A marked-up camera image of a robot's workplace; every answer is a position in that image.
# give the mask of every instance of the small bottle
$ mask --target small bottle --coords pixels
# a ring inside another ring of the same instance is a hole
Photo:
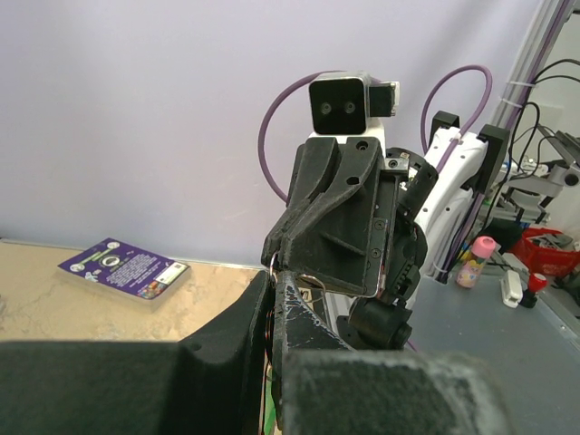
[[[478,282],[483,266],[495,250],[496,241],[493,238],[488,236],[476,238],[465,263],[457,274],[457,284],[472,288]]]

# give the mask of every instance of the red container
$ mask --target red container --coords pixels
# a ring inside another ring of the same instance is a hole
[[[531,274],[539,273],[559,277],[568,275],[580,263],[580,252],[540,247],[528,240],[530,237],[544,234],[562,233],[555,229],[528,228],[510,252],[527,266]]]

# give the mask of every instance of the metal ring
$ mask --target metal ring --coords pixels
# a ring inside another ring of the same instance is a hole
[[[274,274],[274,263],[276,262],[277,258],[278,258],[278,251],[275,251],[275,253],[272,255],[272,258],[270,258],[270,268],[268,269],[268,272],[270,274],[270,279],[272,279],[274,284],[276,284],[278,282],[278,280],[276,279],[276,275]]]
[[[324,299],[324,296],[326,295],[326,285],[324,285],[324,283],[320,279],[318,279],[316,276],[307,275],[307,274],[301,274],[301,275],[298,276],[298,278],[301,278],[303,280],[306,280],[306,282],[307,282],[308,279],[311,280],[316,285],[318,285],[322,289],[322,291],[323,291],[323,295],[320,296],[318,299],[313,299],[313,300],[310,300],[310,301],[304,300],[307,304],[313,304],[315,302],[322,301]]]

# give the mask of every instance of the lavender wall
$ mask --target lavender wall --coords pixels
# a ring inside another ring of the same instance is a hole
[[[400,81],[388,145],[419,151],[421,106],[455,67],[491,68],[488,119],[540,2],[0,2],[0,237],[257,264],[283,204],[256,135],[287,84],[327,69]],[[482,89],[466,74],[432,112],[465,119]],[[309,133],[300,92],[267,138],[282,186]]]

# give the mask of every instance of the tabletop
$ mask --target tabletop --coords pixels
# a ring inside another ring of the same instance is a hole
[[[410,324],[420,352],[460,351],[489,364],[518,433],[580,431],[580,339],[542,300],[508,308],[496,276],[471,290],[424,279]]]
[[[0,242],[0,340],[169,340],[206,324],[242,294],[257,269],[189,263],[187,282],[155,312],[63,279],[79,251]]]

